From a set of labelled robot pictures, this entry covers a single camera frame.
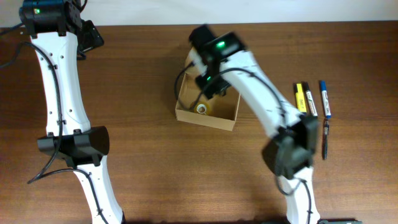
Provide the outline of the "brown cardboard box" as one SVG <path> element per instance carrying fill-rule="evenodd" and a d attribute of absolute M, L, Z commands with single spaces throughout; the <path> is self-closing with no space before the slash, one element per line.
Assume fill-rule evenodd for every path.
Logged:
<path fill-rule="evenodd" d="M 201 58 L 195 49 L 190 49 L 185 66 L 187 69 L 179 76 L 182 81 L 181 86 L 175 83 L 175 96 L 178 98 L 175 106 L 177 120 L 227 131 L 233 130 L 241 95 L 234 88 L 229 87 L 225 96 L 215 95 L 210 100 L 202 96 L 199 101 L 208 103 L 211 106 L 212 114 L 207 116 L 195 113 L 193 111 L 194 102 L 200 94 L 195 78 L 203 74 L 206 67 L 201 63 Z"/>

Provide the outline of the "yellow highlighter marker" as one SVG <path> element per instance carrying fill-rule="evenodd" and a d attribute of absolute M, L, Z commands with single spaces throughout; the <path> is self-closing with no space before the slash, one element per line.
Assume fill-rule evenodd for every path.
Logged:
<path fill-rule="evenodd" d="M 305 97 L 304 97 L 304 92 L 302 88 L 301 83 L 296 83 L 294 85 L 294 92 L 295 92 L 295 99 L 296 99 L 296 104 L 297 104 L 297 109 L 303 113 L 307 113 L 307 107 L 305 104 Z"/>

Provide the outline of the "blue white marker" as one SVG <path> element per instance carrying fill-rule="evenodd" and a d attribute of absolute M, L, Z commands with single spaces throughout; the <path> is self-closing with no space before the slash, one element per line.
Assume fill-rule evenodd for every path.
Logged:
<path fill-rule="evenodd" d="M 325 117 L 326 117 L 326 119 L 330 119 L 331 118 L 331 109 L 330 109 L 330 104 L 329 104 L 329 100 L 328 100 L 328 93 L 327 93 L 327 89 L 326 89 L 326 83 L 323 80 L 320 80 L 319 84 L 320 84 L 320 91 L 321 91 L 321 94 L 322 94 L 323 108 L 324 108 L 324 112 L 325 112 Z"/>

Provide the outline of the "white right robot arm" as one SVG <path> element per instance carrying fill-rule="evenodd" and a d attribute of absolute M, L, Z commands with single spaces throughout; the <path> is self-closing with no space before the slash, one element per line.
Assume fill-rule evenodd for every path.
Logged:
<path fill-rule="evenodd" d="M 318 120 L 285 99 L 267 78 L 253 53 L 234 33 L 217 37 L 203 24 L 189 36 L 195 82 L 207 99 L 233 87 L 252 109 L 270 139 L 262 158 L 287 203 L 288 223 L 318 223 L 313 193 L 313 162 Z"/>

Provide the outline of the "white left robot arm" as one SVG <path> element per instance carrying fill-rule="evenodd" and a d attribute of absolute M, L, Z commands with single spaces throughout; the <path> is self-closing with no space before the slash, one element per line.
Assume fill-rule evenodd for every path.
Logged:
<path fill-rule="evenodd" d="M 76 175 L 84 191 L 92 223 L 125 223 L 108 174 L 109 133 L 92 127 L 81 97 L 77 61 L 104 44 L 91 20 L 83 20 L 81 1 L 25 0 L 19 17 L 39 61 L 47 104 L 46 135 L 37 140 L 50 156 L 31 181 L 58 173 Z M 49 171 L 54 160 L 67 168 Z"/>

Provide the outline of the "black white marker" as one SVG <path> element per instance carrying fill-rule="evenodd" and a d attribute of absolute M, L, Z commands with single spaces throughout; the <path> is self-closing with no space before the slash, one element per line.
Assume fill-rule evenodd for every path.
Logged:
<path fill-rule="evenodd" d="M 303 85 L 305 95 L 307 97 L 307 101 L 308 101 L 308 105 L 309 105 L 311 114 L 312 114 L 312 116 L 317 117 L 318 113 L 317 113 L 317 109 L 316 109 L 315 102 L 313 100 L 312 92 L 310 91 L 309 85 L 307 82 L 303 82 L 302 85 Z"/>

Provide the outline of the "yellow tape roll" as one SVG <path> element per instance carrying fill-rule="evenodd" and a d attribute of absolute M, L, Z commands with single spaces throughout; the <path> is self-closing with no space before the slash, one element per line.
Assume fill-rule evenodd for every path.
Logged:
<path fill-rule="evenodd" d="M 197 113 L 197 114 L 202 114 L 202 115 L 207 115 L 207 116 L 209 116 L 209 115 L 212 114 L 212 108 L 211 108 L 211 106 L 210 106 L 208 103 L 202 102 L 202 101 L 199 101 L 199 102 L 195 105 L 193 111 L 194 111 L 195 113 Z"/>

